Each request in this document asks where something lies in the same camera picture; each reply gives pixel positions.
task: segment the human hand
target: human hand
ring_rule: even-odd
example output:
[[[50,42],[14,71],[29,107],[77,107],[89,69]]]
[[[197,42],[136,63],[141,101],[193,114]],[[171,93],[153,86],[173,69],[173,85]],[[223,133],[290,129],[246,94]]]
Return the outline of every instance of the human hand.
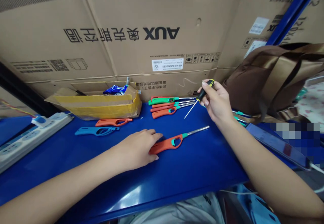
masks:
[[[219,126],[221,123],[234,119],[232,115],[232,108],[230,105],[230,97],[225,88],[217,81],[214,86],[210,87],[206,82],[208,79],[202,81],[201,88],[207,93],[200,104],[205,106],[210,118]]]
[[[159,159],[157,155],[150,155],[149,150],[162,136],[154,129],[143,129],[129,135],[111,150],[118,155],[125,171],[133,170]]]

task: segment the pink fabric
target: pink fabric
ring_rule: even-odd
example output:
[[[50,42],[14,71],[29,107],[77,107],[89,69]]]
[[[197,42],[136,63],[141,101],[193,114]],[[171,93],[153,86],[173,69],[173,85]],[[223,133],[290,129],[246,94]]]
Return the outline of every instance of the pink fabric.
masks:
[[[299,114],[312,123],[320,123],[320,132],[324,132],[324,82],[306,87],[308,92],[296,105]]]

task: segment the blue metal frame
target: blue metal frame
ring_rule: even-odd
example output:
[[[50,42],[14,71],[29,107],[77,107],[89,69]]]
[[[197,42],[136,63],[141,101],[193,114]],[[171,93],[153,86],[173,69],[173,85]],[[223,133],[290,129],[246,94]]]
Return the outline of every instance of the blue metal frame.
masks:
[[[266,45],[279,45],[311,0],[294,0]]]

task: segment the human arm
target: human arm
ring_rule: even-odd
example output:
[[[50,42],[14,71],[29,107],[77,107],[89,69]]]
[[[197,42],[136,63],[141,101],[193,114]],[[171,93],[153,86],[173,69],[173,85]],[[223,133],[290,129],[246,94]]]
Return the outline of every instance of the human arm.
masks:
[[[207,108],[255,189],[276,214],[284,215],[286,223],[289,217],[324,218],[324,204],[314,191],[234,119],[223,86],[215,82],[211,88],[203,83],[203,88],[207,96],[201,104]]]
[[[155,133],[153,129],[131,134],[97,157],[1,206],[1,223],[55,223],[69,208],[101,183],[122,172],[157,160],[157,155],[149,155],[149,150],[160,137],[162,134]]]

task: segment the power strip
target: power strip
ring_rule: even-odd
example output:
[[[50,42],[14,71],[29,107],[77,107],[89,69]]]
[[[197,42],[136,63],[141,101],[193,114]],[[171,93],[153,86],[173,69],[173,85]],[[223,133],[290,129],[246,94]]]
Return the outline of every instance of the power strip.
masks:
[[[33,127],[0,148],[0,173],[8,169],[27,153],[47,140],[69,122],[73,117],[65,113],[55,113],[48,118],[50,124],[44,128]]]

